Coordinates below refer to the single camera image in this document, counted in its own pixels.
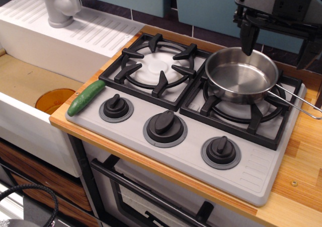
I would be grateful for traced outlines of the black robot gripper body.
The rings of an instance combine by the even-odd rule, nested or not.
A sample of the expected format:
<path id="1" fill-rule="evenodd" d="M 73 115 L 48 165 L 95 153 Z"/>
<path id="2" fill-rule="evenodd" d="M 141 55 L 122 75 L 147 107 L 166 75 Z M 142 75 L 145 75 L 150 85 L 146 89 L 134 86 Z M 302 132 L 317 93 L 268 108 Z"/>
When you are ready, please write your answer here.
<path id="1" fill-rule="evenodd" d="M 233 21 L 277 33 L 321 33 L 321 0 L 235 0 Z"/>

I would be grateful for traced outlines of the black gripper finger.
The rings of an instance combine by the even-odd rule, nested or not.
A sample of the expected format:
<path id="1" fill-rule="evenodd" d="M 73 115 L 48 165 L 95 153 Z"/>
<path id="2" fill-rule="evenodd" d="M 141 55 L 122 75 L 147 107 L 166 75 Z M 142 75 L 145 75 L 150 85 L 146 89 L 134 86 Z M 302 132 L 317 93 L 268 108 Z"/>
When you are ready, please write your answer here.
<path id="1" fill-rule="evenodd" d="M 302 28 L 297 30 L 299 38 L 303 39 L 298 53 L 296 68 L 298 70 L 308 68 L 321 54 L 321 28 Z"/>
<path id="2" fill-rule="evenodd" d="M 254 17 L 246 17 L 240 26 L 240 40 L 242 51 L 250 56 L 257 42 L 259 27 Z"/>

